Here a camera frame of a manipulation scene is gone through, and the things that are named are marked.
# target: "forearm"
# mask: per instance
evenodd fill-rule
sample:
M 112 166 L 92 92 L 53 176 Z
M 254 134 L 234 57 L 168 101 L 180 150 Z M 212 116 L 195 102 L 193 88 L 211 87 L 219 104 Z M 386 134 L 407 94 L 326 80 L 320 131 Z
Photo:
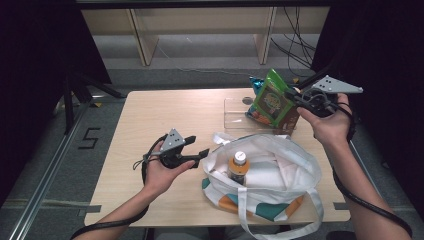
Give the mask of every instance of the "forearm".
M 156 197 L 157 194 L 154 191 L 142 189 L 134 197 L 130 198 L 128 201 L 99 220 L 97 223 L 113 222 L 134 217 L 143 211 L 151 202 L 153 202 Z M 94 230 L 84 233 L 75 239 L 118 239 L 127 228 L 128 225 Z
M 350 192 L 379 208 L 392 212 L 362 171 L 346 141 L 329 143 L 324 145 L 324 148 L 340 181 Z M 410 239 L 406 231 L 391 220 L 358 205 L 350 199 L 346 201 L 358 239 L 373 239 L 376 236 L 381 239 Z

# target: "bottle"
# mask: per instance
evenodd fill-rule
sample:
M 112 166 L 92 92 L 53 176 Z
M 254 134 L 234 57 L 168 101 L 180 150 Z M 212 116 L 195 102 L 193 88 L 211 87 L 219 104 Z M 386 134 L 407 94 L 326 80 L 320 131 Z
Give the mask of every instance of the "bottle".
M 228 161 L 228 177 L 240 185 L 244 185 L 249 167 L 250 162 L 246 159 L 246 154 L 241 151 L 236 152 L 234 157 Z

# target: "right hand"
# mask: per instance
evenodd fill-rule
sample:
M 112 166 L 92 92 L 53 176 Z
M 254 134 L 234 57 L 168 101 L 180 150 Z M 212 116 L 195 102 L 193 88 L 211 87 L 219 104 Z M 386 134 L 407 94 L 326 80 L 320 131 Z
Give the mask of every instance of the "right hand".
M 349 104 L 346 94 L 339 93 L 337 102 Z M 339 106 L 349 113 L 352 113 L 348 106 L 344 104 L 340 104 Z M 311 124 L 314 131 L 314 137 L 321 144 L 326 145 L 331 143 L 340 143 L 340 141 L 346 142 L 346 136 L 349 132 L 350 119 L 345 113 L 336 111 L 328 117 L 320 118 L 302 107 L 297 108 L 297 111 L 300 116 Z

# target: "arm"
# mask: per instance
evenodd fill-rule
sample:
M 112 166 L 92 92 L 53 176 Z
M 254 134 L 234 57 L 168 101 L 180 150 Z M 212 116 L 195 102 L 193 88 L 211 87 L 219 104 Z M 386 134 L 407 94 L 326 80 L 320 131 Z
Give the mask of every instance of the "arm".
M 162 142 L 156 145 L 154 151 L 159 151 Z M 147 164 L 147 176 L 144 187 L 134 197 L 129 199 L 127 202 L 122 204 L 120 207 L 109 213 L 106 217 L 100 219 L 97 223 L 112 222 L 123 219 L 128 219 L 135 216 L 145 209 L 151 202 L 153 202 L 159 195 L 166 192 L 171 186 L 174 179 L 190 169 L 194 164 L 194 161 L 185 162 L 174 169 L 168 169 L 157 161 L 150 161 Z M 119 236 L 125 232 L 127 226 L 106 228 L 101 230 L 94 230 L 84 233 L 75 239 L 118 239 Z
M 338 102 L 348 104 L 347 96 L 339 94 Z M 347 106 L 340 106 L 350 112 Z M 350 120 L 346 114 L 337 111 L 329 117 L 319 118 L 304 108 L 298 108 L 298 112 L 312 125 L 316 139 L 323 145 L 343 185 L 363 200 L 393 213 L 369 182 L 349 148 L 346 135 Z M 402 227 L 391 220 L 350 199 L 346 198 L 346 202 L 357 239 L 411 239 Z

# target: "bag handle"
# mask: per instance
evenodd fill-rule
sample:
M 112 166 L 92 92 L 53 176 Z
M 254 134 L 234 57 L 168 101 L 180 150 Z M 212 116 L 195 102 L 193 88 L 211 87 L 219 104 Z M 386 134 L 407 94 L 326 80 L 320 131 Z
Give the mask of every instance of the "bag handle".
M 312 222 L 302 228 L 293 229 L 290 231 L 280 232 L 273 235 L 266 235 L 266 234 L 254 234 L 250 232 L 249 225 L 247 223 L 247 188 L 242 187 L 238 189 L 238 214 L 241 226 L 243 229 L 250 233 L 253 237 L 259 240 L 281 240 L 281 239 L 294 239 L 299 238 L 305 235 L 308 235 L 310 233 L 313 233 L 318 230 L 318 228 L 321 226 L 322 219 L 324 218 L 324 208 L 322 206 L 321 198 L 319 197 L 319 194 L 315 188 L 312 188 L 307 191 L 309 196 L 312 199 L 312 203 L 315 206 L 316 213 L 318 215 L 318 220 L 315 222 Z

